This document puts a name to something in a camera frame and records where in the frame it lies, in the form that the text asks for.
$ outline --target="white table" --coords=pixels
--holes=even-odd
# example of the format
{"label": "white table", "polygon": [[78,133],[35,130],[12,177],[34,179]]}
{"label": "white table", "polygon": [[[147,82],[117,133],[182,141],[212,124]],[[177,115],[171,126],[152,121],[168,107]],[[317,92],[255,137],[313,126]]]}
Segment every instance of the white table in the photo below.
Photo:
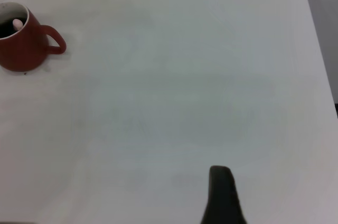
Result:
{"label": "white table", "polygon": [[0,70],[0,220],[337,223],[338,126],[307,0],[13,0],[68,53]]}

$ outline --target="black object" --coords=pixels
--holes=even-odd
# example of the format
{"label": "black object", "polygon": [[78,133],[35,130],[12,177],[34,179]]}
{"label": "black object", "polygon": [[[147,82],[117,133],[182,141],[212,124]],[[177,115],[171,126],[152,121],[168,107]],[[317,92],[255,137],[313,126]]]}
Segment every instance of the black object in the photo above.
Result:
{"label": "black object", "polygon": [[212,166],[209,198],[201,224],[246,224],[233,175],[228,167]]}
{"label": "black object", "polygon": [[6,38],[7,36],[13,35],[16,30],[13,26],[13,20],[18,19],[22,21],[23,25],[25,25],[27,19],[22,17],[11,18],[6,20],[5,22],[0,23],[0,38]]}

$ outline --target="mug rim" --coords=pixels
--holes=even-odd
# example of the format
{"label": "mug rim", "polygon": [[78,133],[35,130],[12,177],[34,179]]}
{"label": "mug rim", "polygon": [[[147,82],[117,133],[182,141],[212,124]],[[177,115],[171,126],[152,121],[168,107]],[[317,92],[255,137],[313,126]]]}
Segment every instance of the mug rim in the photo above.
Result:
{"label": "mug rim", "polygon": [[16,34],[20,33],[20,32],[25,28],[25,26],[26,26],[27,23],[28,23],[28,20],[30,19],[30,11],[28,10],[28,8],[27,8],[25,5],[22,5],[22,4],[18,3],[18,2],[13,2],[13,1],[3,1],[3,2],[1,1],[1,2],[0,2],[0,5],[1,5],[1,4],[4,4],[4,3],[14,3],[14,4],[20,5],[20,6],[22,6],[23,8],[25,8],[25,10],[26,10],[26,12],[27,12],[27,20],[26,20],[25,24],[23,24],[23,26],[22,26],[22,28],[21,28],[20,30],[16,31],[16,32],[15,32],[14,34],[12,34],[12,35],[6,36],[5,38],[0,38],[0,41],[1,41],[1,40],[4,40],[4,39],[7,39],[7,38],[11,38],[11,37],[15,36]]}

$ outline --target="red mug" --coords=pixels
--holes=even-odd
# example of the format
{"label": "red mug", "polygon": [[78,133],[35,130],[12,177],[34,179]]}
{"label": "red mug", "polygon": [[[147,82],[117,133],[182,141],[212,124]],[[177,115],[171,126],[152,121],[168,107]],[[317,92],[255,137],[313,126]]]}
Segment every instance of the red mug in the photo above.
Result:
{"label": "red mug", "polygon": [[[62,54],[66,43],[52,27],[40,25],[29,9],[19,3],[0,3],[0,27],[2,22],[14,18],[27,19],[23,27],[12,35],[0,38],[0,65],[8,70],[24,72],[32,70],[47,58],[48,54]],[[49,46],[47,35],[59,46]]]}

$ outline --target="gray background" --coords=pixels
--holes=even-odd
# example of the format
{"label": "gray background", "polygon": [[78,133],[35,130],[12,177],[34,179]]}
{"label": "gray background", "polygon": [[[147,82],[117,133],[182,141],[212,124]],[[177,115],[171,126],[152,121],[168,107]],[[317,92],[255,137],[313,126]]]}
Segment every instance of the gray background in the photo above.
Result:
{"label": "gray background", "polygon": [[338,103],[338,0],[309,0],[334,102]]}

